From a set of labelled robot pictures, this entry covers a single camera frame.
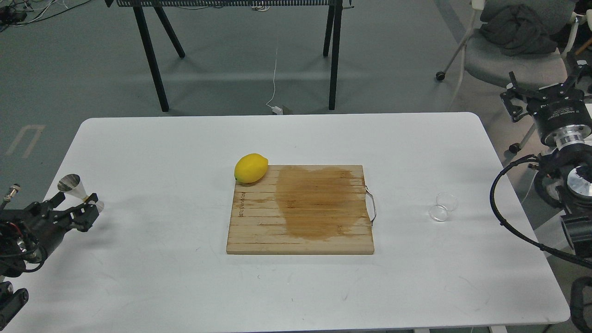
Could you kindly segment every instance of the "wet stain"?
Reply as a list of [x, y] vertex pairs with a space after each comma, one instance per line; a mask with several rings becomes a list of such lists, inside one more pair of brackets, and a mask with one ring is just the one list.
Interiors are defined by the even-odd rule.
[[285, 219], [286, 234], [310, 240], [348, 235], [359, 218], [367, 215], [360, 186], [352, 186], [352, 178], [350, 170], [334, 166], [314, 171], [282, 168], [275, 200]]

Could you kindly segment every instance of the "black table leg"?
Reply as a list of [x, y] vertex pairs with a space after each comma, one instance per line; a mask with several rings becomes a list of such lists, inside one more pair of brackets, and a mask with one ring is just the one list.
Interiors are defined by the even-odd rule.
[[169, 19], [166, 17], [164, 9], [162, 9], [162, 7], [154, 7], [154, 11], [156, 11], [156, 15], [158, 15], [158, 18], [160, 18], [160, 22], [162, 23], [162, 26], [165, 28], [166, 34], [169, 35], [170, 41], [173, 43], [173, 46], [175, 47], [177, 54], [180, 58], [184, 58], [185, 51], [183, 51], [183, 47], [181, 47], [181, 44], [179, 43], [179, 39], [177, 39], [177, 35], [175, 34], [173, 27], [170, 26]]
[[339, 64], [339, 39], [341, 38], [341, 14], [343, 0], [335, 1], [335, 18], [333, 21], [333, 50], [331, 54], [331, 83], [329, 86], [329, 110], [335, 110], [337, 92], [337, 65]]
[[150, 34], [148, 33], [144, 11], [142, 7], [133, 8], [134, 14], [136, 15], [136, 22], [138, 23], [138, 29], [140, 30], [140, 36], [142, 37], [142, 44], [144, 44], [144, 51], [146, 52], [148, 65], [150, 66], [150, 72], [152, 73], [152, 79], [154, 80], [156, 94], [158, 95], [158, 100], [160, 102], [160, 108], [163, 112], [167, 112], [169, 111], [169, 103], [166, 100], [165, 87], [162, 85], [162, 79], [160, 78], [160, 72], [158, 71], [158, 64], [156, 63], [156, 56], [154, 54], [154, 49], [152, 48], [152, 42], [150, 41]]
[[323, 56], [329, 55], [329, 44], [331, 43], [331, 31], [333, 30], [333, 19], [335, 17], [335, 6], [329, 5], [329, 14], [327, 16], [327, 29], [325, 30], [325, 45], [323, 46]]

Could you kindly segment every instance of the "gray chair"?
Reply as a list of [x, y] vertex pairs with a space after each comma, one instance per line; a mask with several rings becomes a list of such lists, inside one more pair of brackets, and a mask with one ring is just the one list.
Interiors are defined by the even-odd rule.
[[[559, 53], [559, 50], [556, 49], [553, 53], [545, 55], [506, 56], [501, 53], [498, 46], [487, 41], [479, 33], [478, 29], [473, 29], [475, 17], [479, 12], [481, 12], [481, 21], [489, 22], [504, 7], [518, 4], [531, 7], [541, 18], [549, 34], [557, 33], [568, 23], [572, 24], [568, 45], [563, 53]], [[585, 16], [573, 13], [574, 1], [472, 0], [471, 5], [473, 13], [468, 26], [469, 29], [467, 29], [446, 69], [436, 74], [438, 81], [444, 80], [446, 71], [448, 71], [456, 56], [459, 53], [461, 54], [461, 72], [448, 110], [452, 107], [452, 103], [458, 94], [465, 71], [481, 81], [504, 89], [510, 83], [508, 73], [511, 71], [516, 74], [521, 87], [534, 90], [564, 82], [567, 79], [564, 57], [573, 46], [578, 25], [585, 21]], [[533, 131], [534, 128], [531, 128], [529, 133], [532, 134]]]

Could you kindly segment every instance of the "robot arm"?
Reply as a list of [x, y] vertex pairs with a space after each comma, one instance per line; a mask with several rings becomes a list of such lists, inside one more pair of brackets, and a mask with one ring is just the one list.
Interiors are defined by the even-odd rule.
[[[60, 245], [66, 232], [72, 229], [86, 232], [99, 216], [96, 193], [86, 196], [82, 204], [66, 210], [54, 209], [64, 201], [63, 192], [58, 192], [50, 200], [33, 202], [24, 209], [4, 209], [19, 190], [18, 184], [10, 186], [0, 204], [0, 276], [3, 277], [18, 277], [39, 270]], [[26, 262], [38, 265], [27, 269]], [[0, 283], [0, 331], [27, 301], [27, 289], [13, 292], [9, 281]]]
[[[592, 132], [592, 119], [584, 104], [584, 93], [575, 85], [591, 68], [579, 62], [561, 84], [529, 91], [521, 88], [513, 73], [508, 90], [500, 95], [512, 122], [532, 116], [540, 142], [552, 149], [539, 155], [535, 190], [550, 206], [563, 209], [562, 227], [571, 248], [582, 258], [592, 257], [592, 147], [584, 139]], [[514, 105], [526, 102], [526, 110]]]

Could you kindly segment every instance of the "chair wheel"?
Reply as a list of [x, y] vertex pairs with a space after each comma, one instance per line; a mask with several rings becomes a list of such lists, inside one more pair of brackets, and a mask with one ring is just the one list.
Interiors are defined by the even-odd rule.
[[438, 80], [438, 81], [444, 81], [445, 78], [446, 78], [446, 73], [444, 73], [444, 72], [438, 72], [438, 73], [436, 73], [436, 80]]
[[508, 147], [508, 151], [511, 152], [512, 154], [516, 154], [521, 150], [522, 150], [522, 148], [520, 148], [519, 143], [513, 143]]

